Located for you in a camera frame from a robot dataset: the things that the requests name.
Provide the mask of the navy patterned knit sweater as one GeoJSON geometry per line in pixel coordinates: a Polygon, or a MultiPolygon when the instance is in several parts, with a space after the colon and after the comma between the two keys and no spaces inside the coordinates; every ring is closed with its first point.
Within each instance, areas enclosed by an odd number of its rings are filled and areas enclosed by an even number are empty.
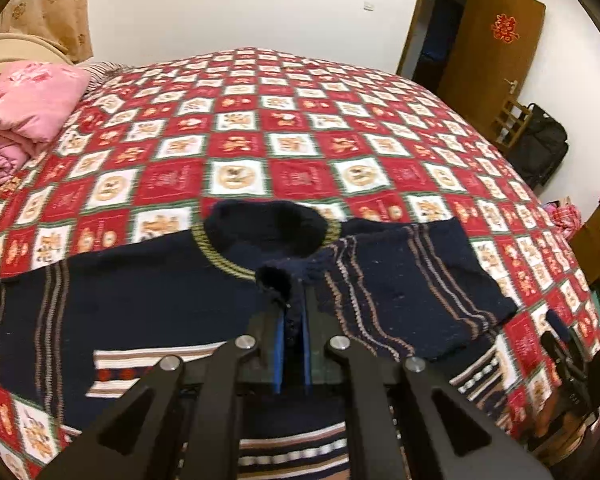
{"type": "Polygon", "coordinates": [[[187,230],[0,278],[0,478],[459,477],[507,443],[495,333],[516,310],[457,219],[226,200],[187,230]],[[306,285],[341,330],[326,390],[306,383],[306,285]],[[271,304],[279,393],[245,378],[271,304]]]}

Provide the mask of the pink plaid cloth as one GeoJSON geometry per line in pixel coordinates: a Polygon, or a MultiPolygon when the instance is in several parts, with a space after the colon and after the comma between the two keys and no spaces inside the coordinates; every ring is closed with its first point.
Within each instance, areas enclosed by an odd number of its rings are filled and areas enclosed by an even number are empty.
{"type": "Polygon", "coordinates": [[[566,240],[571,240],[583,226],[581,211],[569,196],[551,200],[543,205],[543,209],[566,240]]]}

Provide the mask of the black bag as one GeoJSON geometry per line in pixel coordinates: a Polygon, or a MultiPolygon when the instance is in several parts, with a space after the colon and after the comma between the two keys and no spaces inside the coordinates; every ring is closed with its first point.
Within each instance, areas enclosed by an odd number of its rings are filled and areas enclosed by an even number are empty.
{"type": "Polygon", "coordinates": [[[544,188],[566,157],[569,145],[564,126],[538,104],[530,105],[527,127],[506,159],[529,188],[544,188]]]}

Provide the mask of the wooden chair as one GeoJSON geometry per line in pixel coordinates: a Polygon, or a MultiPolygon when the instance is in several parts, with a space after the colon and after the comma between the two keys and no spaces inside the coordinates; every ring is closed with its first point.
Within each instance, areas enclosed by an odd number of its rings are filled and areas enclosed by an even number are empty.
{"type": "Polygon", "coordinates": [[[527,129],[532,116],[530,107],[519,103],[513,96],[508,96],[494,118],[492,130],[494,145],[507,155],[527,129]]]}

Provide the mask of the red checkered bear bedspread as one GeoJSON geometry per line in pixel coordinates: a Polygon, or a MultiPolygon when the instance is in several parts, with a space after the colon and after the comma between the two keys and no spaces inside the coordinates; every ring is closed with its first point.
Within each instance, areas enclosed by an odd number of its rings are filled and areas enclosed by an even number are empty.
{"type": "Polygon", "coordinates": [[[187,230],[226,200],[338,221],[457,219],[517,308],[495,333],[505,430],[558,386],[541,347],[548,309],[600,350],[565,237],[460,115],[399,76],[266,49],[129,67],[85,92],[0,186],[0,278],[187,230]]]}

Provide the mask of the brown wooden door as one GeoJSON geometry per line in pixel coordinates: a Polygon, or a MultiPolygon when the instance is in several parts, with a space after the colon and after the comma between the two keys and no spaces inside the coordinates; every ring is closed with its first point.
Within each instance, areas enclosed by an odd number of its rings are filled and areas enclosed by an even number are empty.
{"type": "Polygon", "coordinates": [[[538,0],[466,0],[437,96],[490,141],[503,102],[519,96],[527,78],[545,10],[538,0]],[[517,20],[520,38],[512,44],[492,35],[491,24],[500,13],[517,20]]]}

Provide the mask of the red double happiness decoration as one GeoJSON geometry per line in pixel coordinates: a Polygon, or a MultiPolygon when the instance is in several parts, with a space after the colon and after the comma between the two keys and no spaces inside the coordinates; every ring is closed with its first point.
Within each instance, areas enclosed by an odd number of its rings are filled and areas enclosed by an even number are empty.
{"type": "Polygon", "coordinates": [[[512,44],[520,38],[517,32],[517,20],[513,15],[500,13],[491,24],[493,37],[503,44],[512,44]]]}

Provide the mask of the striped pillow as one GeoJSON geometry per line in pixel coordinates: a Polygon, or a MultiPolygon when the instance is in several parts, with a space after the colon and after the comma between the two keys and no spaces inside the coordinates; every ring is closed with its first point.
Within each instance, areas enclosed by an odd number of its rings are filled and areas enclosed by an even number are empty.
{"type": "Polygon", "coordinates": [[[106,84],[108,80],[119,76],[128,68],[129,66],[125,64],[109,61],[89,62],[81,64],[80,69],[84,70],[84,72],[87,73],[88,76],[90,76],[90,81],[88,82],[85,88],[85,92],[93,92],[103,84],[106,84]]]}

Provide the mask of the folded pink quilt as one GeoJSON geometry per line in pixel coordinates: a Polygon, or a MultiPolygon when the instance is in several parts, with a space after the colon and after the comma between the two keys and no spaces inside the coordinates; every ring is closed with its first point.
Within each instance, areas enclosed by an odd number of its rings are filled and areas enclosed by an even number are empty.
{"type": "Polygon", "coordinates": [[[90,83],[82,68],[20,61],[0,75],[0,186],[52,144],[90,83]]]}

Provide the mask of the cream wooden headboard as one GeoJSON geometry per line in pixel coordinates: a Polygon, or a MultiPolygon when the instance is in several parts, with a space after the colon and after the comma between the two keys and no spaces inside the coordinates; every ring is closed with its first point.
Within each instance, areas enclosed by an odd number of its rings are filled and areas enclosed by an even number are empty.
{"type": "Polygon", "coordinates": [[[0,32],[0,75],[7,64],[19,61],[73,64],[66,49],[56,42],[19,32],[0,32]]]}

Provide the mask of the beige patterned curtain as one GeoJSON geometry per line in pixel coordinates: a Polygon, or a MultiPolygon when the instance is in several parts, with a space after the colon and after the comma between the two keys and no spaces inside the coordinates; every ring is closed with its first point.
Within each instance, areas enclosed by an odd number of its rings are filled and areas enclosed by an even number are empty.
{"type": "Polygon", "coordinates": [[[0,32],[18,32],[51,42],[73,63],[93,56],[87,0],[9,0],[0,32]]]}

